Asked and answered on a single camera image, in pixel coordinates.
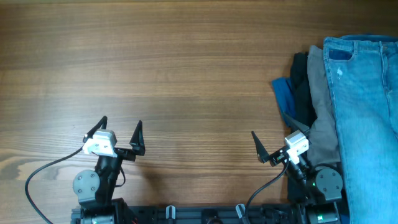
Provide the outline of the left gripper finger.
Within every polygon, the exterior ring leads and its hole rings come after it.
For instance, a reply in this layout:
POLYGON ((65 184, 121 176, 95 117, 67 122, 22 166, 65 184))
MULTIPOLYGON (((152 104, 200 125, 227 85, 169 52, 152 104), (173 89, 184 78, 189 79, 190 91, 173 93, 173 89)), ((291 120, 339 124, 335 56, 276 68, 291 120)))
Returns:
POLYGON ((142 121, 139 120, 139 122, 134 130, 134 133, 131 137, 131 140, 129 142, 130 146, 132 147, 133 152, 138 156, 144 156, 145 152, 146 152, 142 125, 143 125, 142 121))
POLYGON ((103 116, 98 123, 91 128, 83 137, 83 139, 90 139, 93 137, 94 133, 98 130, 98 129, 106 129, 107 127, 107 122, 108 122, 108 117, 107 116, 103 116))

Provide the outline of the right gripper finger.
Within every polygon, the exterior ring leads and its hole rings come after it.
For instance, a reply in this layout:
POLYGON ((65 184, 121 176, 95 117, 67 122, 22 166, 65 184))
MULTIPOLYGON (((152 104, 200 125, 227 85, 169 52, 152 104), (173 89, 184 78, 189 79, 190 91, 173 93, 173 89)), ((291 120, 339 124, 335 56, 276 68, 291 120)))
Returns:
POLYGON ((252 134, 252 138, 254 140, 255 143, 255 147, 256 147, 256 154, 257 154, 257 158, 259 160, 259 162, 261 163, 266 163, 269 161, 269 153, 266 151, 264 145, 262 144, 262 142, 260 141, 260 139, 257 137, 257 135, 255 134, 254 131, 251 131, 252 134))
POLYGON ((289 116, 286 113, 284 113, 284 117, 286 118, 288 125, 294 131, 300 131, 303 134, 309 134, 310 128, 307 125, 297 121, 296 119, 294 119, 293 117, 289 116))

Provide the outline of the light blue denim jeans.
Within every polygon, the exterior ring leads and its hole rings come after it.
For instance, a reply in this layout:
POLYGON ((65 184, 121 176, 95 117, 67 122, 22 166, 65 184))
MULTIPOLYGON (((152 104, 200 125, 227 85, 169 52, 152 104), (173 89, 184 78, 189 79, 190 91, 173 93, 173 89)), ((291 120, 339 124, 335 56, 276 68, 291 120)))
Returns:
POLYGON ((397 223, 397 39, 327 37, 333 103, 351 223, 397 223))

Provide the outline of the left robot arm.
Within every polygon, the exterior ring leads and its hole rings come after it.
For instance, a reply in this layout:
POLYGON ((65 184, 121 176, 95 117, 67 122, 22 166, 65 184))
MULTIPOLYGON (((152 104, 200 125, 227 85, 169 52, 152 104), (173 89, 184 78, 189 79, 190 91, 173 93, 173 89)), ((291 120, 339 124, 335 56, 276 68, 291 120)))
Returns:
POLYGON ((78 197, 80 213, 72 223, 138 223, 138 217, 122 198, 113 199, 119 175, 124 175, 123 161, 144 156, 146 147, 142 121, 138 121, 129 141, 130 148, 116 147, 114 131, 107 129, 108 118, 103 116, 83 137, 82 151, 98 156, 93 170, 79 172, 73 180, 73 191, 78 197))

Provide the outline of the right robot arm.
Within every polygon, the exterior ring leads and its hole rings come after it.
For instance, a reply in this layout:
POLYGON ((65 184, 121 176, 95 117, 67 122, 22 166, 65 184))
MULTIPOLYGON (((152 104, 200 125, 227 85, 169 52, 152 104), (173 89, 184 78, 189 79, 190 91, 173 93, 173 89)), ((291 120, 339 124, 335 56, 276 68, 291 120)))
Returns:
POLYGON ((285 115, 295 130, 285 137, 285 146, 269 154, 262 142, 252 132, 257 157, 261 163, 270 163, 272 167, 283 164, 281 173, 257 189, 244 208, 237 208, 244 223, 249 223, 249 206, 254 197, 266 187, 279 180, 283 175, 295 184, 301 198, 294 200, 287 214, 287 223, 341 223, 337 202, 342 199, 343 179, 335 166, 330 164, 311 165, 306 156, 310 149, 310 128, 285 115))

